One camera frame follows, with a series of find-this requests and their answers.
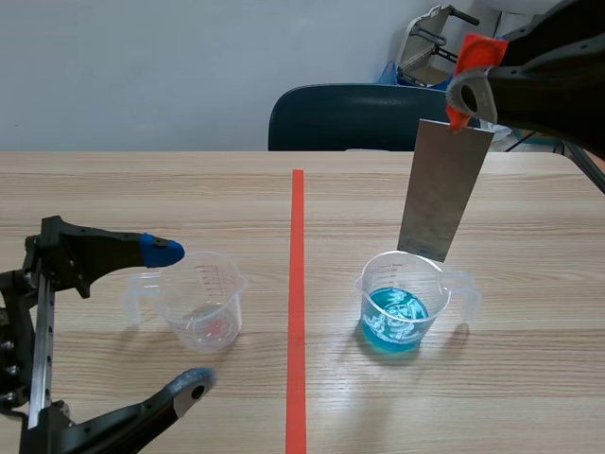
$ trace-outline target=red line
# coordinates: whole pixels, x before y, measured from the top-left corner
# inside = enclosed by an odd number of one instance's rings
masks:
[[[306,454],[304,363],[304,172],[297,169],[292,172],[285,454]]]

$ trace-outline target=white wall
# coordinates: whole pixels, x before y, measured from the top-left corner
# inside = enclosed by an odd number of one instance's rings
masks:
[[[437,3],[5,0],[0,149],[266,149],[282,93],[376,81]]]

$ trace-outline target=measuring cup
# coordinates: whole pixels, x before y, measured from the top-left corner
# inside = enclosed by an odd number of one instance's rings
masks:
[[[431,324],[452,300],[462,303],[462,320],[471,322],[483,300],[473,275],[443,272],[413,253],[381,253],[355,282],[361,293],[360,323],[366,337],[389,352],[420,345]]]
[[[160,272],[133,275],[120,298],[131,324],[141,322],[139,303],[156,312],[192,350],[216,350],[232,343],[242,326],[240,294],[246,278],[226,255],[188,253]]]

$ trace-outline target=dark blue chair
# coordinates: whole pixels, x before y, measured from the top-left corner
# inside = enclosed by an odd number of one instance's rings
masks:
[[[448,122],[445,93],[376,84],[296,88],[275,104],[269,150],[412,151],[421,118]]]

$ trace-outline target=blue gripper fingertip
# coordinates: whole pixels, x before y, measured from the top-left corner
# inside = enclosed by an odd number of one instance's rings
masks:
[[[184,247],[177,241],[168,240],[168,244],[154,242],[155,236],[141,235],[141,256],[143,265],[147,268],[168,267],[185,257]]]

